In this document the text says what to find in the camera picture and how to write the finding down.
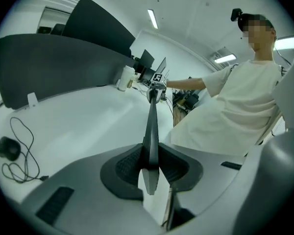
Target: fluorescent light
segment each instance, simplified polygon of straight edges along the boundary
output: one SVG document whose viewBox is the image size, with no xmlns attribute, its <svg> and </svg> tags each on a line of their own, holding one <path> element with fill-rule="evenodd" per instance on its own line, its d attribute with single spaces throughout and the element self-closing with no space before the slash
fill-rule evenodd
<svg viewBox="0 0 294 235">
<path fill-rule="evenodd" d="M 275 41 L 274 49 L 294 49 L 294 37 Z"/>
<path fill-rule="evenodd" d="M 228 56 L 225 56 L 225 57 L 222 57 L 222 58 L 218 58 L 218 59 L 215 60 L 215 62 L 217 64 L 219 64 L 219 63 L 231 61 L 231 60 L 234 60 L 234 59 L 236 59 L 236 56 L 234 56 L 233 54 L 231 54 L 231 55 L 228 55 Z"/>
<path fill-rule="evenodd" d="M 158 25 L 157 25 L 155 14 L 154 14 L 153 10 L 148 10 L 148 13 L 149 13 L 149 16 L 150 16 L 150 19 L 151 19 L 153 26 L 157 29 Z"/>
</svg>

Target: person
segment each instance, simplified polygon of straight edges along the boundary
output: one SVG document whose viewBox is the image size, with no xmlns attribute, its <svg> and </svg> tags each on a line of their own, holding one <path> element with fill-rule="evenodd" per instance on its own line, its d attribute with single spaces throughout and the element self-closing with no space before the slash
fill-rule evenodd
<svg viewBox="0 0 294 235">
<path fill-rule="evenodd" d="M 243 15 L 238 25 L 248 37 L 254 59 L 203 78 L 168 81 L 169 88 L 207 88 L 210 96 L 216 97 L 186 115 L 166 141 L 205 152 L 244 156 L 251 146 L 263 141 L 281 117 L 280 112 L 279 117 L 272 116 L 276 104 L 271 93 L 283 71 L 273 60 L 276 30 L 262 15 Z M 270 127 L 271 117 L 275 119 Z"/>
</svg>

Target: desk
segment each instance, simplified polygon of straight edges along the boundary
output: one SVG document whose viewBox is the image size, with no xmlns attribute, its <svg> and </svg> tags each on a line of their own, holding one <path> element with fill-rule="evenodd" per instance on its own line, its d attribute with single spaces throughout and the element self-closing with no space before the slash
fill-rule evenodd
<svg viewBox="0 0 294 235">
<path fill-rule="evenodd" d="M 9 121 L 11 117 L 20 118 L 34 134 L 31 153 L 40 166 L 40 175 L 52 176 L 78 159 L 142 143 L 150 106 L 145 95 L 133 88 L 121 92 L 115 86 L 105 86 L 55 96 L 40 101 L 36 107 L 18 111 L 3 106 L 0 108 L 0 138 L 15 139 Z M 172 101 L 169 88 L 167 97 Z M 172 113 L 166 102 L 157 104 L 157 114 L 159 141 L 163 141 L 173 128 Z M 31 143 L 30 133 L 17 120 L 12 121 L 12 126 L 21 141 Z M 1 166 L 7 161 L 0 158 L 0 187 L 6 196 L 20 203 L 42 182 L 35 180 L 17 184 L 4 178 Z M 23 165 L 23 161 L 23 157 L 19 157 L 17 163 Z M 30 175 L 35 175 L 37 168 L 31 157 L 28 165 Z M 151 203 L 146 206 L 154 208 Z"/>
</svg>

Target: desk partition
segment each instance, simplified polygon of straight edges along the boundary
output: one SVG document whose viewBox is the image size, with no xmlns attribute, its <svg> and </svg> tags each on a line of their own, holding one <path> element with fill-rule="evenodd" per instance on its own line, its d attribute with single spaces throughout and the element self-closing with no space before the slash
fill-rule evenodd
<svg viewBox="0 0 294 235">
<path fill-rule="evenodd" d="M 0 93 L 6 107 L 80 89 L 115 84 L 123 67 L 135 60 L 80 39 L 20 34 L 0 39 Z"/>
</svg>

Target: computer mouse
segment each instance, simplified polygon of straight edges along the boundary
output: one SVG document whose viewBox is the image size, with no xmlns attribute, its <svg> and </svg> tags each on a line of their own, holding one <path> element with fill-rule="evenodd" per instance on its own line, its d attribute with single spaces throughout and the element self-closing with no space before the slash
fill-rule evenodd
<svg viewBox="0 0 294 235">
<path fill-rule="evenodd" d="M 15 161 L 21 153 L 21 145 L 16 140 L 8 137 L 0 139 L 0 157 Z"/>
</svg>

